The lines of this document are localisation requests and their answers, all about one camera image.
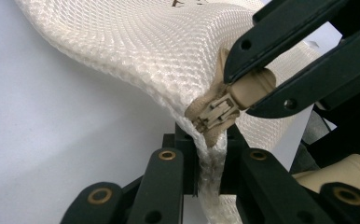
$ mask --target zipper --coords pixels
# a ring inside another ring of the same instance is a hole
[[[267,68],[256,69],[226,87],[224,96],[214,99],[192,120],[200,133],[211,130],[228,117],[249,108],[268,95],[276,86],[275,75]]]

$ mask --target zipper pull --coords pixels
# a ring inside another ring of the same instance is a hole
[[[206,129],[211,129],[226,121],[228,116],[237,110],[238,105],[227,93],[220,99],[211,102],[193,122],[193,125],[198,132],[203,133]]]
[[[276,86],[275,75],[267,68],[256,69],[228,86],[224,96],[212,101],[193,120],[197,131],[204,133],[227,121],[228,116],[249,108]]]

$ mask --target metal grommet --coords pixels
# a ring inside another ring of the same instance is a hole
[[[95,199],[98,193],[105,193],[105,195],[101,199]],[[88,196],[88,202],[92,204],[103,204],[106,203],[108,200],[110,200],[112,195],[113,195],[113,191],[111,191],[111,189],[108,188],[95,189]]]
[[[360,205],[360,195],[351,189],[346,189],[343,187],[334,187],[334,195],[340,201],[348,203],[351,205]]]
[[[176,153],[172,151],[162,151],[159,154],[159,158],[164,161],[171,161],[176,157]]]
[[[252,151],[250,157],[256,161],[264,161],[267,158],[267,154],[261,151]]]

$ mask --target white mesh fabric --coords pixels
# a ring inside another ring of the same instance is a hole
[[[213,223],[236,223],[233,198],[218,197],[227,141],[207,148],[184,117],[210,87],[217,52],[252,27],[258,0],[17,0],[47,41],[71,58],[118,77],[167,108],[191,136],[201,158],[200,195]],[[316,55],[299,44],[270,64],[279,82]],[[265,120],[242,113],[242,134],[252,147],[272,149],[291,119]]]

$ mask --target white table surface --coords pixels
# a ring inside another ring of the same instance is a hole
[[[132,182],[173,133],[168,114],[61,54],[12,0],[0,1],[0,223],[59,223],[88,185]],[[308,117],[298,116],[274,149],[287,168]],[[184,223],[206,222],[198,200],[186,197]]]

